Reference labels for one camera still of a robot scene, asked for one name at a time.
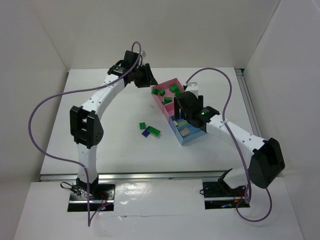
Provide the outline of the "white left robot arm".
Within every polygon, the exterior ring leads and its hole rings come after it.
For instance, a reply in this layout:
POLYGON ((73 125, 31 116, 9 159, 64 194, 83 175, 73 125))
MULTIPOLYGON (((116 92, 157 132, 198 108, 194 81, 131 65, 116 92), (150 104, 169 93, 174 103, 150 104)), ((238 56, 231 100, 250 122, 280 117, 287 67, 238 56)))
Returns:
POLYGON ((156 85, 149 64, 140 64, 141 54, 127 50, 107 72, 96 92, 81 106, 69 111, 70 133, 76 143, 80 168, 76 185, 92 194, 99 188, 97 172, 97 146, 104 136, 101 118, 112 100, 125 87, 134 82, 138 88, 156 85))

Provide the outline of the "green small lego brick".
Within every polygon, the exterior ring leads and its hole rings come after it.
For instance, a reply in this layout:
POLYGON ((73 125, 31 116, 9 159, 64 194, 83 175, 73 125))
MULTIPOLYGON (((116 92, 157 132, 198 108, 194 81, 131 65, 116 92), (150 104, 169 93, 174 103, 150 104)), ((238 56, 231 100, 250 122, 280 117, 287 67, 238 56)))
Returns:
POLYGON ((164 96, 166 93, 165 89, 161 89, 160 92, 159 92, 159 95, 160 96, 164 96))

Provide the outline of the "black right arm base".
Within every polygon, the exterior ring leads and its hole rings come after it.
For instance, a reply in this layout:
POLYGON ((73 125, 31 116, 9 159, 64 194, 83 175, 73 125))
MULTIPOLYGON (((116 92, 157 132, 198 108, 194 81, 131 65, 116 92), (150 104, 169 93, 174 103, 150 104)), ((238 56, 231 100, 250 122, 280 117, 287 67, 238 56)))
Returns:
POLYGON ((244 185, 237 188, 230 188, 225 182, 225 176, 231 171, 225 171, 221 176, 216 178, 209 178, 202 181, 202 189, 199 191, 205 198, 236 198, 241 199, 245 195, 246 187, 244 185))

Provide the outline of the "green rounded lego brick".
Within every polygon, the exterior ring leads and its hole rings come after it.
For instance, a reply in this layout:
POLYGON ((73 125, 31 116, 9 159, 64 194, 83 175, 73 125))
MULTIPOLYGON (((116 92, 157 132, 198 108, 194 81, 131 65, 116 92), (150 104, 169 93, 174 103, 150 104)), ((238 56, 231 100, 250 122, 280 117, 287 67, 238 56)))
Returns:
POLYGON ((176 96, 178 96, 178 95, 181 94, 181 91, 177 88, 177 89, 174 91, 174 94, 175 94, 176 96))

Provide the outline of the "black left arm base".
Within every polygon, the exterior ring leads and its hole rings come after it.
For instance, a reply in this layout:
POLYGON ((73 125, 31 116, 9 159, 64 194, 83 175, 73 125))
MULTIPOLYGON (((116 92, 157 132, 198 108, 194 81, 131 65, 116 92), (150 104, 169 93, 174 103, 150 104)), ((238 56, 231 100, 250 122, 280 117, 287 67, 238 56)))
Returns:
POLYGON ((80 188, 75 183, 62 181, 60 187, 70 191, 69 203, 70 204, 85 204, 87 197, 91 204, 107 204, 112 203, 115 198, 116 185, 114 183, 101 183, 97 189, 91 193, 80 188))

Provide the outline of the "green square lego brick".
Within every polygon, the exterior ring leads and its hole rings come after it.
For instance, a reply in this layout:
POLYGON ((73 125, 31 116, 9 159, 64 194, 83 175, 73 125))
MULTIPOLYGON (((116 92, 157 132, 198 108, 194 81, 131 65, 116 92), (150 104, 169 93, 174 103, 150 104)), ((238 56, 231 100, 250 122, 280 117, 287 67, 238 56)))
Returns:
POLYGON ((140 123, 139 123, 139 129, 140 129, 140 130, 145 130, 146 128, 147 128, 147 125, 146 125, 145 122, 140 122, 140 123))
POLYGON ((152 88, 152 90, 151 90, 151 93, 152 93, 153 95, 156 95, 156 96, 159 95, 159 92, 160 92, 160 90, 157 89, 157 88, 152 88))

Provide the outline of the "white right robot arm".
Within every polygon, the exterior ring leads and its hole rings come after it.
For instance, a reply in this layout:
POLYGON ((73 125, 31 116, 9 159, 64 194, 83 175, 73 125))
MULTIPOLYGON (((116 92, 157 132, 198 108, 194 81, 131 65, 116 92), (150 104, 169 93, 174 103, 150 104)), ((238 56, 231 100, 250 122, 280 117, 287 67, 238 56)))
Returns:
POLYGON ((160 107, 181 145, 204 134, 218 137, 235 148, 242 166, 225 171, 218 183, 222 188, 236 189, 254 184, 267 189, 285 168, 279 142, 256 136, 226 119, 224 112, 204 106, 198 84, 188 80, 181 84, 174 78, 151 89, 154 100, 160 107))

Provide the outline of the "lime green lego brick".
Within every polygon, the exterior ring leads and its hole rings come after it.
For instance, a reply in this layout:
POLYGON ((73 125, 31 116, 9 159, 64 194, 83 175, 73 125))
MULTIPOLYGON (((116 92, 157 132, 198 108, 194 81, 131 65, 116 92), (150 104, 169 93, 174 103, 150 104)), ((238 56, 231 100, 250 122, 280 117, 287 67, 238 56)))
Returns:
POLYGON ((174 120, 173 123, 174 123, 174 125, 175 125, 176 127, 180 127, 180 126, 182 126, 182 125, 185 125, 185 124, 187 123, 187 121, 186 121, 186 120, 183 120, 183 121, 181 121, 181 122, 177 122, 176 120, 174 120))

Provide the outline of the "green upside-down lego brick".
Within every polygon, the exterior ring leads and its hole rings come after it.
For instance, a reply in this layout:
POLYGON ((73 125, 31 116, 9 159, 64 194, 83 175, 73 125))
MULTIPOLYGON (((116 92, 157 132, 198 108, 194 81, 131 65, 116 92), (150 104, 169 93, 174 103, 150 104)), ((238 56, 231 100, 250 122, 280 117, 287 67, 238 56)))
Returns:
POLYGON ((169 104, 169 103, 173 102, 173 100, 174 100, 173 97, 165 96, 165 97, 163 98, 162 104, 163 104, 163 105, 169 104))

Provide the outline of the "green curved lego brick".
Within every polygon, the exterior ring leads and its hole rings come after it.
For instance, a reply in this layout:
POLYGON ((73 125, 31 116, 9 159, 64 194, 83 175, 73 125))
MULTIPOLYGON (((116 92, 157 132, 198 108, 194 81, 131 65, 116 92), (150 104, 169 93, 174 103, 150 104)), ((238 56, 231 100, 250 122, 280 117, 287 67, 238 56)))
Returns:
POLYGON ((178 87, 176 84, 173 84, 173 85, 169 88, 169 90, 170 90, 171 92, 174 92, 176 89, 179 89, 179 87, 178 87))

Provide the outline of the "beige lego brick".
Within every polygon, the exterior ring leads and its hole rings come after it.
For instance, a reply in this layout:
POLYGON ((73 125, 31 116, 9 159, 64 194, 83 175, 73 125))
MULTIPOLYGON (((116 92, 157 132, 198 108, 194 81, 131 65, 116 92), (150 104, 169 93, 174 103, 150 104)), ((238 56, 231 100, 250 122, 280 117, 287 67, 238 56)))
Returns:
POLYGON ((190 134, 190 130, 187 127, 180 130, 179 132, 182 136, 187 136, 188 134, 190 134))

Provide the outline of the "green long lego brick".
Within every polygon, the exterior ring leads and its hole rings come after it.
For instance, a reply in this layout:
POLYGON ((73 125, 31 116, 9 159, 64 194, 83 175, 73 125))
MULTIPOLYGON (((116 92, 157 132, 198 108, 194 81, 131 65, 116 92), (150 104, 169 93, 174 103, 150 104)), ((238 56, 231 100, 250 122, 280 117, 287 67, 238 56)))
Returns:
POLYGON ((160 131, 160 130, 158 130, 158 129, 152 127, 152 126, 149 126, 148 129, 147 129, 147 131, 148 131, 151 135, 153 135, 154 137, 159 137, 160 134, 161 134, 161 131, 160 131))

